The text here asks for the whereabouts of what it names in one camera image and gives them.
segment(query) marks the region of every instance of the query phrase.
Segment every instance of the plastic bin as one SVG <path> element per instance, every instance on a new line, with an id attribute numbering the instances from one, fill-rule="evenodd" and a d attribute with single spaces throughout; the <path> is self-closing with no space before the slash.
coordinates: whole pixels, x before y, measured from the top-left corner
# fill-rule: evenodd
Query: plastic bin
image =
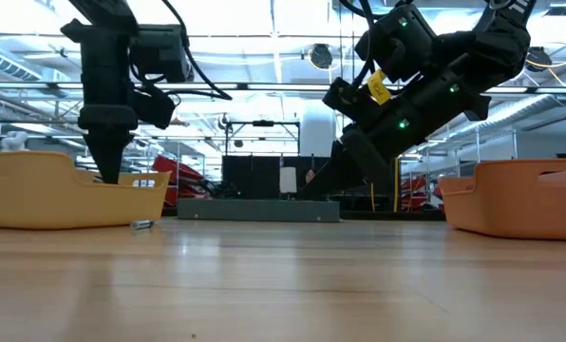
<path id="1" fill-rule="evenodd" d="M 121 174 L 121 184 L 93 182 L 65 154 L 0 153 L 0 227 L 67 229 L 160 219 L 170 174 Z M 154 187 L 134 187 L 154 180 Z"/>
<path id="2" fill-rule="evenodd" d="M 501 238 L 566 240 L 566 160 L 487 161 L 440 178 L 450 225 Z"/>

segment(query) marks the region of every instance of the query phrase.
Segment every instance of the table surface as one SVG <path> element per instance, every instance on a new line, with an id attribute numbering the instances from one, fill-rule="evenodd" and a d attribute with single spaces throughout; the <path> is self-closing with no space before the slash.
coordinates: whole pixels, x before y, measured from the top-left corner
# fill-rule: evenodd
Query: table surface
<path id="1" fill-rule="evenodd" d="M 0 341 L 566 341 L 566 242 L 440 222 L 0 230 Z"/>

